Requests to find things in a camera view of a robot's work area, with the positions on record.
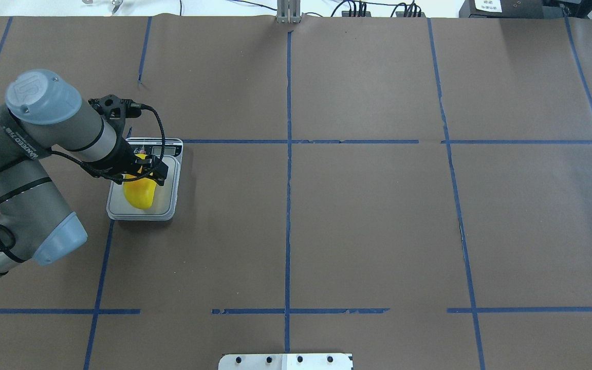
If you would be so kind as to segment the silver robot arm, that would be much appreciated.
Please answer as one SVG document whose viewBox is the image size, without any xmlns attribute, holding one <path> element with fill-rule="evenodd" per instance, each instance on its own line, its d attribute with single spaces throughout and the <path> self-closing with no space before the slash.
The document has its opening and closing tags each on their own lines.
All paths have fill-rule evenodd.
<svg viewBox="0 0 592 370">
<path fill-rule="evenodd" d="M 141 158 L 124 137 L 125 121 L 152 112 L 160 150 Z M 84 99 L 48 69 L 31 69 L 9 84 L 0 105 L 0 278 L 35 261 L 57 262 L 88 239 L 42 160 L 59 156 L 94 178 L 118 185 L 165 184 L 168 139 L 157 110 L 115 95 Z"/>
</svg>

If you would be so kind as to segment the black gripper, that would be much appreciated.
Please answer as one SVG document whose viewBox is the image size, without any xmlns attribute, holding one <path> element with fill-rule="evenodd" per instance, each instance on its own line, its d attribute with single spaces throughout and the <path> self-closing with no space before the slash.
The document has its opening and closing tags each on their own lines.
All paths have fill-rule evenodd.
<svg viewBox="0 0 592 370">
<path fill-rule="evenodd" d="M 141 115 L 141 104 L 115 95 L 89 99 L 88 103 L 101 117 L 101 129 L 96 138 L 81 150 L 81 160 L 94 169 L 92 174 L 110 176 L 116 180 L 131 175 L 134 180 L 149 179 L 164 187 L 168 166 L 163 157 L 134 154 L 124 137 L 126 119 Z"/>
</svg>

